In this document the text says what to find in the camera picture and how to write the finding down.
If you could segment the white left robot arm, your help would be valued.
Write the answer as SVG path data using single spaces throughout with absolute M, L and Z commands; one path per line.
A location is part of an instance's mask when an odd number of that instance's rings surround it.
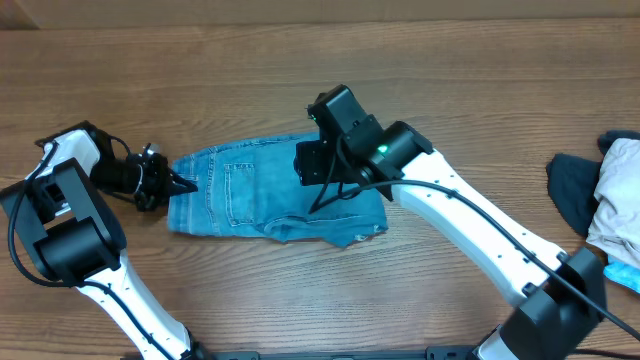
M 18 271 L 49 288 L 75 288 L 122 329 L 143 359 L 207 359 L 209 351 L 156 300 L 131 264 L 126 235 L 103 197 L 140 212 L 196 191 L 151 144 L 116 157 L 117 137 L 88 121 L 36 141 L 43 157 L 1 192 Z

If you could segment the blue denim jeans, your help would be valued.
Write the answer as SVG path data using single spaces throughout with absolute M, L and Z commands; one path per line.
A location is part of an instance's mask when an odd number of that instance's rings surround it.
M 303 186 L 296 145 L 316 133 L 244 139 L 202 149 L 173 163 L 198 190 L 170 198 L 168 229 L 214 237 L 259 237 L 283 243 L 320 238 L 347 247 L 388 230 L 375 190 L 310 213 L 321 185 Z

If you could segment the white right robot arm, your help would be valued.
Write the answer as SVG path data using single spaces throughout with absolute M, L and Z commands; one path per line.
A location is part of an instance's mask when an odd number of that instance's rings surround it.
M 602 322 L 603 265 L 586 248 L 568 254 L 511 219 L 465 182 L 404 122 L 373 116 L 348 131 L 323 127 L 296 146 L 303 185 L 376 189 L 434 226 L 473 261 L 513 308 L 471 350 L 472 359 L 564 359 Z

